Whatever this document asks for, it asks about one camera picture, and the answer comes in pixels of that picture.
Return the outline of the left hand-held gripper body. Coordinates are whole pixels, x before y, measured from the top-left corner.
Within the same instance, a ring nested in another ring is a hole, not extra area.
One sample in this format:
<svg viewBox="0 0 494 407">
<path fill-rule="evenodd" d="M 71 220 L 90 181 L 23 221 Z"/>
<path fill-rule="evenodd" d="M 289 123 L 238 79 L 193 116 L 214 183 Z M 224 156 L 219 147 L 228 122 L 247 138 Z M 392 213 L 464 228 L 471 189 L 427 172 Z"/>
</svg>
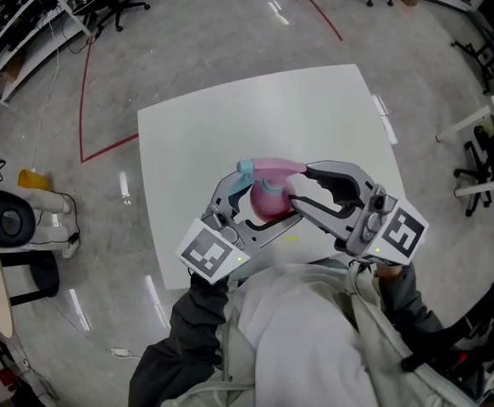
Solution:
<svg viewBox="0 0 494 407">
<path fill-rule="evenodd" d="M 261 226 L 237 221 L 238 213 L 222 201 L 211 203 L 192 221 L 175 255 L 192 273 L 214 285 L 260 254 Z"/>
</svg>

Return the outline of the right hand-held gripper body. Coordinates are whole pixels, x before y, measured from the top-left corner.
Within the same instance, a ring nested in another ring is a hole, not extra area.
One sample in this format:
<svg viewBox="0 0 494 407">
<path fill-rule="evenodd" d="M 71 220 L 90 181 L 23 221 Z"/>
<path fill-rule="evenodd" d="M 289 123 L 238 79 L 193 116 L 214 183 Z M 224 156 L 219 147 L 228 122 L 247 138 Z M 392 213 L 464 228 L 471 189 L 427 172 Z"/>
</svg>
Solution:
<svg viewBox="0 0 494 407">
<path fill-rule="evenodd" d="M 428 228 L 406 198 L 394 198 L 376 184 L 350 236 L 337 238 L 335 248 L 365 264 L 409 265 Z"/>
</svg>

